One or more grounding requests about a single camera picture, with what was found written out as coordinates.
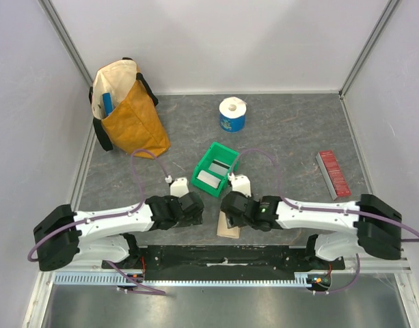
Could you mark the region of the beige leather card holder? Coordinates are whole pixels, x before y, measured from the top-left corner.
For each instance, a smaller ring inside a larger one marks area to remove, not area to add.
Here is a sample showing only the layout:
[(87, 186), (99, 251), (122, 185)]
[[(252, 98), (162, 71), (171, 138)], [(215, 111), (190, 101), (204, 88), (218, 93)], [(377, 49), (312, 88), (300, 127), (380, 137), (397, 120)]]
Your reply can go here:
[(221, 211), (219, 213), (219, 219), (217, 223), (217, 236), (224, 238), (240, 238), (241, 229), (239, 227), (228, 227), (228, 220), (226, 219), (226, 214)]

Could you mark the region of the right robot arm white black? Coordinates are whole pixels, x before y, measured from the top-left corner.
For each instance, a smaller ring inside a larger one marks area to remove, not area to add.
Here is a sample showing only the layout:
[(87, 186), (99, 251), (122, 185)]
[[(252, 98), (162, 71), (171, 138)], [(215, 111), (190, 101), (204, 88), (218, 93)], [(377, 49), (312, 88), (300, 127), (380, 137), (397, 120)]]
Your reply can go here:
[(375, 195), (363, 194), (357, 202), (312, 203), (272, 195), (256, 201), (231, 191), (222, 200), (221, 211), (230, 228), (324, 230), (324, 235), (309, 237), (303, 252), (311, 269), (360, 252), (383, 260), (401, 257), (401, 214)]

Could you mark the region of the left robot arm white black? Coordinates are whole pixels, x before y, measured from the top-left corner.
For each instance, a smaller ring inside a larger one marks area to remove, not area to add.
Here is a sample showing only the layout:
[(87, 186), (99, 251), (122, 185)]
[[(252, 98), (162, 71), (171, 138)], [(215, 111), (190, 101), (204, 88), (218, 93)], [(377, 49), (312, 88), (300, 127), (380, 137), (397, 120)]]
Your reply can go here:
[(63, 204), (34, 228), (36, 244), (27, 259), (44, 272), (72, 262), (106, 260), (131, 269), (141, 260), (132, 233), (200, 225), (203, 211), (196, 192), (181, 197), (155, 195), (134, 206), (97, 212), (75, 212)]

